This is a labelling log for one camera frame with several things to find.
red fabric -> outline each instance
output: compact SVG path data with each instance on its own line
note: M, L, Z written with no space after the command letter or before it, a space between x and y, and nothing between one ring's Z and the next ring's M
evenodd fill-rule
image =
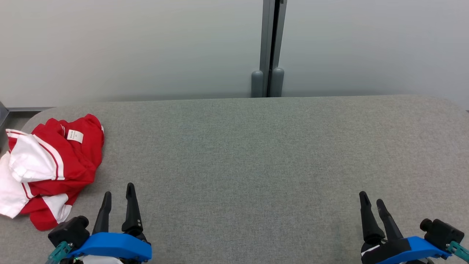
M69 130L83 133L83 142L67 140ZM54 228L58 223L42 195L67 194L68 201L65 204L73 205L80 191L94 181L96 169L102 160L104 133L99 120L87 114L71 123L51 118L46 124L38 125L31 134L49 144L59 154L59 157L54 156L47 146L41 144L54 157L56 178L30 182L34 198L21 210L21 214L30 214L31 222L38 230L44 231ZM15 138L9 138L10 149L14 148L15 143ZM63 180L60 180L60 162L63 163Z

red stripe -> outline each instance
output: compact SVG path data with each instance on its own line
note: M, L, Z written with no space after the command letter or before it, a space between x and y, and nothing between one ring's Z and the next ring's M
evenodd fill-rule
M54 160L54 162L55 162L55 180L57 180L59 178L59 164L55 160L54 155L52 155L52 153L46 147L44 147L44 145L42 145L41 143L39 143L39 145L41 145L41 147L43 149L45 149L51 155L52 159Z
M26 198L31 200L31 198L28 196L28 192L26 191L26 187L24 187L24 183L21 183L21 186L23 186L23 190L24 190L24 194L26 195Z

white partition panel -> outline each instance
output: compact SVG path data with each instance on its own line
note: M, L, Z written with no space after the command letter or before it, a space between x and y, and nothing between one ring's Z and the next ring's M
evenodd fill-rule
M469 1L289 0L283 96L416 93L469 109Z
M249 97L262 0L0 1L0 101Z

gray table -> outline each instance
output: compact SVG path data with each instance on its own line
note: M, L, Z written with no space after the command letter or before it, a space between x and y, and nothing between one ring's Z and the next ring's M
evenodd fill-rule
M71 217L94 223L109 190L120 231L133 182L151 263L360 263L362 190L405 236L422 236L424 218L469 232L469 114L450 101L109 102L50 109L23 130L87 113L105 128L104 158ZM52 249L27 217L0 217L1 263L42 263Z

floor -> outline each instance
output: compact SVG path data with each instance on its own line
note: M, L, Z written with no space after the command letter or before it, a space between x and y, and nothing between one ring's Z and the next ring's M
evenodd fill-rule
M26 122L38 112L10 112L0 130L0 154L3 156L8 151L8 138L5 129L21 130Z

